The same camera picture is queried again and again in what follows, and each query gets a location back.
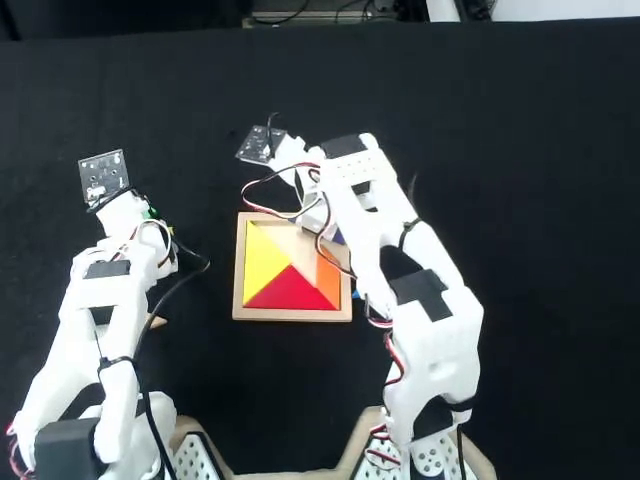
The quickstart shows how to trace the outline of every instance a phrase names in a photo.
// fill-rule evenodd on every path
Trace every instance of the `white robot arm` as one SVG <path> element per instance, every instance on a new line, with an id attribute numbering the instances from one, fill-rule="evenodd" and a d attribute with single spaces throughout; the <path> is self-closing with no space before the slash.
<path id="1" fill-rule="evenodd" d="M 161 462 L 147 418 L 136 414 L 132 359 L 146 329 L 146 292 L 178 270 L 176 249 L 166 224 L 129 187 L 122 151 L 81 160 L 79 168 L 89 211 L 107 238 L 74 258 L 49 356 L 8 433 L 17 437 L 27 477 L 138 480 Z M 59 421 L 78 393 L 98 382 L 102 405 Z M 173 402 L 160 392 L 148 400 L 166 445 Z"/>
<path id="2" fill-rule="evenodd" d="M 416 442 L 471 416 L 482 306 L 433 229 L 419 219 L 373 135 L 307 150 L 282 130 L 254 127 L 237 156 L 271 167 L 296 188 L 299 226 L 327 239 L 342 236 L 349 247 L 357 291 L 381 316 L 370 321 L 390 330 L 386 345 L 394 363 L 383 391 L 384 423 L 375 433 L 395 443 L 408 475 Z M 421 270 L 387 281 L 380 268 L 380 249 L 387 245 Z"/>

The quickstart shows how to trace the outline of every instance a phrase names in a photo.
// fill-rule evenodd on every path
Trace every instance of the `red triangle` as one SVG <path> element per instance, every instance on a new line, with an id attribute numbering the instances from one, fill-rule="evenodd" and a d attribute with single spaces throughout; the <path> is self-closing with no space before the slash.
<path id="1" fill-rule="evenodd" d="M 335 310 L 331 302 L 309 284 L 293 265 L 285 268 L 245 305 L 281 310 Z"/>

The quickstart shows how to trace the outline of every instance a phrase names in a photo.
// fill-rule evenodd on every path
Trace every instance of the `wire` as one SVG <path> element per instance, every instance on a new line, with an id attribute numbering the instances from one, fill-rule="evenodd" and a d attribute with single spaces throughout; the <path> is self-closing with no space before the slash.
<path id="1" fill-rule="evenodd" d="M 458 424 L 456 430 L 456 436 L 458 438 L 458 463 L 460 464 L 460 478 L 467 480 L 467 467 L 464 465 L 464 453 L 462 452 L 462 428 Z"/>
<path id="2" fill-rule="evenodd" d="M 34 480 L 35 472 L 32 470 L 22 469 L 20 465 L 18 465 L 18 461 L 16 460 L 16 452 L 18 450 L 18 440 L 13 438 L 11 442 L 9 442 L 9 466 L 13 471 L 14 475 L 18 477 L 20 480 Z"/>
<path id="3" fill-rule="evenodd" d="M 106 207 L 109 203 L 113 202 L 120 195 L 127 193 L 131 190 L 133 190 L 133 187 L 131 185 L 129 185 L 128 187 L 121 188 L 111 196 L 105 198 L 104 201 L 101 201 L 102 196 L 99 196 L 95 202 L 89 205 L 89 208 L 87 208 L 87 213 L 98 213 L 100 210 Z"/>
<path id="4" fill-rule="evenodd" d="M 150 223 L 153 223 L 155 225 L 157 225 L 158 227 L 160 227 L 161 229 L 163 229 L 165 231 L 165 233 L 167 234 L 167 249 L 164 255 L 164 258 L 162 259 L 162 261 L 158 262 L 158 268 L 161 267 L 162 265 L 165 264 L 165 262 L 169 259 L 169 256 L 171 255 L 171 243 L 172 243 L 172 236 L 171 236 L 171 231 L 169 230 L 169 227 L 167 227 L 167 225 L 164 222 L 161 222 L 160 220 L 156 220 L 155 218 L 147 218 L 143 221 L 140 222 L 140 224 L 138 224 L 138 226 L 136 227 L 136 230 L 133 233 L 133 237 L 132 238 L 136 238 L 140 232 L 142 231 L 142 229 L 146 226 L 149 225 Z"/>
<path id="5" fill-rule="evenodd" d="M 153 439 L 156 441 L 156 445 L 158 446 L 158 452 L 160 453 L 161 471 L 163 473 L 165 470 L 169 472 L 169 477 L 171 478 L 171 480 L 178 480 L 176 472 L 174 472 L 173 470 L 173 464 L 171 463 L 171 459 L 169 458 L 167 449 L 165 448 L 164 442 L 162 441 L 162 437 L 160 436 L 160 432 L 158 432 L 156 421 L 153 418 L 153 411 L 151 410 L 151 398 L 149 398 L 149 391 L 142 386 L 142 382 L 140 381 L 140 377 L 138 376 L 137 372 L 136 372 L 136 377 L 138 377 L 138 384 L 140 385 L 140 393 L 142 394 L 142 403 L 144 404 L 144 413 L 147 416 L 147 422 L 149 422 L 149 428 L 151 429 L 151 434 L 153 435 Z"/>
<path id="6" fill-rule="evenodd" d="M 254 16 L 252 16 L 251 18 L 253 19 L 254 22 L 259 23 L 261 25 L 282 25 L 283 23 L 286 23 L 289 20 L 293 20 L 298 15 L 300 15 L 302 12 L 304 12 L 307 9 L 307 7 L 309 6 L 310 2 L 311 2 L 311 0 L 305 0 L 304 3 L 302 5 L 300 5 L 300 8 L 298 10 L 296 10 L 296 12 L 294 12 L 293 14 L 291 14 L 288 17 L 283 18 L 281 20 L 275 20 L 275 21 L 272 22 L 272 21 L 269 21 L 269 20 L 261 20 L 259 18 L 254 17 Z"/>
<path id="7" fill-rule="evenodd" d="M 382 328 L 388 330 L 389 328 L 393 328 L 393 320 L 388 320 L 382 317 L 374 317 L 371 315 L 371 306 L 369 304 L 369 294 L 364 294 L 364 316 L 367 321 L 376 328 Z"/>
<path id="8" fill-rule="evenodd" d="M 360 15 L 360 21 L 366 22 L 369 17 L 369 7 L 374 4 L 373 0 L 367 0 L 362 7 L 362 14 Z"/>
<path id="9" fill-rule="evenodd" d="M 400 360 L 400 355 L 398 355 L 398 352 L 396 351 L 395 346 L 393 345 L 393 341 L 391 340 L 391 332 L 387 333 L 384 336 L 384 346 L 389 351 L 389 355 L 391 355 L 391 359 L 393 360 L 393 362 L 398 367 L 398 370 L 400 371 L 400 374 L 396 378 L 392 378 L 391 380 L 387 380 L 385 382 L 384 386 L 388 387 L 389 385 L 394 385 L 398 383 L 400 380 L 402 380 L 405 373 L 405 367 L 402 360 Z"/>
<path id="10" fill-rule="evenodd" d="M 378 440 L 389 440 L 389 433 L 387 432 L 387 426 L 384 423 L 381 423 L 377 427 L 373 427 L 369 430 L 369 435 L 373 438 L 377 438 Z"/>
<path id="11" fill-rule="evenodd" d="M 276 178 L 278 175 L 280 175 L 282 172 L 286 172 L 287 170 L 291 170 L 293 168 L 300 168 L 300 167 L 311 167 L 314 169 L 318 169 L 320 168 L 320 166 L 316 163 L 312 163 L 312 162 L 300 162 L 300 163 L 296 163 L 294 165 L 290 165 L 288 167 L 285 167 L 281 170 L 278 170 L 276 172 L 272 172 L 268 175 L 266 175 L 265 177 L 262 177 L 258 180 L 253 180 L 249 183 L 247 183 L 244 187 L 242 187 L 242 190 L 240 191 L 240 195 L 242 196 L 242 201 L 245 203 L 245 205 L 247 205 L 249 208 L 252 208 L 253 210 L 256 210 L 258 212 L 263 212 L 263 213 L 268 213 L 270 215 L 273 215 L 275 217 L 281 218 L 283 220 L 293 220 L 295 218 L 298 218 L 300 215 L 302 215 L 305 212 L 308 212 L 309 210 L 311 210 L 313 207 L 315 207 L 319 202 L 320 202 L 320 198 L 316 198 L 313 202 L 311 202 L 309 205 L 307 205 L 306 207 L 302 207 L 298 212 L 291 214 L 291 215 L 286 215 L 284 213 L 278 212 L 277 210 L 274 210 L 272 208 L 269 207 L 265 207 L 262 205 L 259 205 L 257 203 L 253 203 L 249 200 L 247 200 L 246 198 L 246 192 L 256 186 L 256 185 L 260 185 L 266 182 L 269 182 L 271 180 L 273 180 L 274 178 Z"/>
<path id="12" fill-rule="evenodd" d="M 327 198 L 327 194 L 324 192 L 322 192 L 322 196 L 324 197 L 324 203 L 327 206 L 327 218 L 324 221 L 324 225 L 322 225 L 322 228 L 318 231 L 318 233 L 316 233 L 316 238 L 314 242 L 316 247 L 316 252 L 318 253 L 318 255 L 324 258 L 327 262 L 329 262 L 336 270 L 339 270 L 340 272 L 351 277 L 352 279 L 357 280 L 358 277 L 356 277 L 355 273 L 353 273 L 351 270 L 347 270 L 346 268 L 343 268 L 342 265 L 335 262 L 322 249 L 322 245 L 320 244 L 320 241 L 322 240 L 322 236 L 325 234 L 325 232 L 329 228 L 329 225 L 331 225 L 331 206 L 329 205 L 329 199 Z"/>
<path id="13" fill-rule="evenodd" d="M 394 468 L 396 468 L 398 465 L 400 465 L 400 460 L 398 460 L 397 458 L 392 457 L 391 455 L 387 455 L 386 453 L 382 453 L 379 452 L 378 450 L 374 450 L 373 448 L 367 448 L 365 450 L 365 455 L 375 455 L 376 457 L 380 457 L 382 458 L 385 462 L 389 462 L 394 464 L 394 466 L 389 467 L 389 468 L 384 468 L 384 467 L 380 467 L 378 465 L 376 465 L 379 468 L 382 468 L 383 470 L 392 470 Z"/>
<path id="14" fill-rule="evenodd" d="M 278 115 L 280 115 L 280 112 L 273 112 L 267 118 L 267 145 L 269 146 L 269 158 L 274 158 L 276 156 L 275 149 L 273 148 L 273 129 L 271 128 L 271 122 Z"/>
<path id="15" fill-rule="evenodd" d="M 186 247 L 184 244 L 182 244 L 177 238 L 174 237 L 173 242 L 178 245 L 178 247 L 183 250 L 185 253 L 198 258 L 199 260 L 202 261 L 202 266 L 196 270 L 193 270 L 191 272 L 189 272 L 187 275 L 185 275 L 184 277 L 182 277 L 180 280 L 178 280 L 169 290 L 167 290 L 164 295 L 162 295 L 162 297 L 160 297 L 160 300 L 158 300 L 158 302 L 156 303 L 155 307 L 153 307 L 153 310 L 151 311 L 151 313 L 149 314 L 149 317 L 147 318 L 147 321 L 145 322 L 144 326 L 142 327 L 142 331 L 140 332 L 140 337 L 138 338 L 138 343 L 136 345 L 136 349 L 134 351 L 133 354 L 133 358 L 137 359 L 138 355 L 140 354 L 140 349 L 142 347 L 142 341 L 144 340 L 145 335 L 147 334 L 147 332 L 149 331 L 149 329 L 151 328 L 151 324 L 153 323 L 153 320 L 158 316 L 158 312 L 160 312 L 160 309 L 162 308 L 162 306 L 167 302 L 167 300 L 169 300 L 169 298 L 171 298 L 171 296 L 178 290 L 180 289 L 180 287 L 182 287 L 185 283 L 187 283 L 189 280 L 191 280 L 192 278 L 196 277 L 197 275 L 200 275 L 201 273 L 206 272 L 209 267 L 211 266 L 211 261 L 204 257 L 203 255 L 200 255 L 199 253 L 194 252 L 193 250 L 191 250 L 190 248 Z"/>
<path id="16" fill-rule="evenodd" d="M 98 337 L 96 335 L 96 342 L 98 342 L 98 350 L 100 350 L 100 343 L 98 341 Z M 165 472 L 169 473 L 169 477 L 171 480 L 178 480 L 176 472 L 173 470 L 173 463 L 171 462 L 171 458 L 167 453 L 167 449 L 162 441 L 162 436 L 160 436 L 160 432 L 158 432 L 158 426 L 156 425 L 156 421 L 153 418 L 153 410 L 151 410 L 151 398 L 149 397 L 149 391 L 144 386 L 142 379 L 140 378 L 140 374 L 138 373 L 138 367 L 136 366 L 135 360 L 131 357 L 117 357 L 113 360 L 110 360 L 107 357 L 102 356 L 100 354 L 100 365 L 98 367 L 98 379 L 100 379 L 100 372 L 106 368 L 110 368 L 113 365 L 121 362 L 129 362 L 131 364 L 131 368 L 133 369 L 133 373 L 138 380 L 138 386 L 140 390 L 140 394 L 142 395 L 142 403 L 144 405 L 144 413 L 147 417 L 147 422 L 149 423 L 149 429 L 151 430 L 151 435 L 156 442 L 156 446 L 158 447 L 158 453 L 160 454 L 160 471 L 162 472 L 162 477 L 164 478 Z"/>
<path id="17" fill-rule="evenodd" d="M 364 1 L 364 0 L 351 0 L 351 1 L 347 2 L 347 3 L 345 3 L 344 5 L 342 5 L 342 6 L 338 7 L 338 9 L 336 10 L 336 17 L 333 19 L 333 23 L 338 23 L 338 17 L 340 16 L 340 14 L 341 14 L 344 10 L 346 10 L 346 9 L 347 9 L 347 8 L 349 8 L 350 6 L 355 5 L 355 4 L 357 4 L 357 3 L 360 3 L 360 2 L 362 2 L 362 1 Z"/>

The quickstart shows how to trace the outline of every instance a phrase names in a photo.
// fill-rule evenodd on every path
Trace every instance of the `wooden base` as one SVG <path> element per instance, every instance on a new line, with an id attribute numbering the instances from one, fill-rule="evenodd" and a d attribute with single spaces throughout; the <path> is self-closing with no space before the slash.
<path id="1" fill-rule="evenodd" d="M 235 320 L 273 320 L 300 322 L 350 322 L 351 311 L 351 279 L 340 274 L 340 309 L 339 310 L 303 310 L 275 308 L 247 308 L 243 303 L 245 284 L 245 245 L 247 239 L 247 222 L 252 222 L 269 232 L 271 238 L 280 247 L 285 247 L 293 267 L 311 284 L 314 284 L 317 267 L 317 254 L 314 236 L 303 232 L 295 224 L 273 217 L 266 213 L 240 212 L 238 214 L 238 231 L 236 238 L 236 264 L 233 285 L 233 312 Z M 344 245 L 332 242 L 322 243 L 325 248 L 345 268 L 349 266 L 349 249 Z"/>

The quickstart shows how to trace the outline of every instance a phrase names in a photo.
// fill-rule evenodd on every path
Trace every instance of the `table surface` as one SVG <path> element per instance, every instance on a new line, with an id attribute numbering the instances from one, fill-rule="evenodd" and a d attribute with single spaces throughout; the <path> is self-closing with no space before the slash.
<path id="1" fill-rule="evenodd" d="M 76 160 L 124 148 L 135 185 L 213 259 L 163 310 L 145 380 L 200 420 L 238 473 L 337 463 L 381 399 L 380 333 L 359 314 L 349 325 L 231 320 L 239 189 L 263 173 L 234 153 L 279 111 L 278 126 L 310 144 L 372 132 L 403 185 L 418 173 L 417 209 L 485 307 L 465 431 L 498 474 L 628 475 L 638 41 L 639 21 L 607 20 L 0 44 L 0 420 L 46 358 L 71 258 L 102 234 Z M 260 195 L 295 206 L 282 185 Z"/>

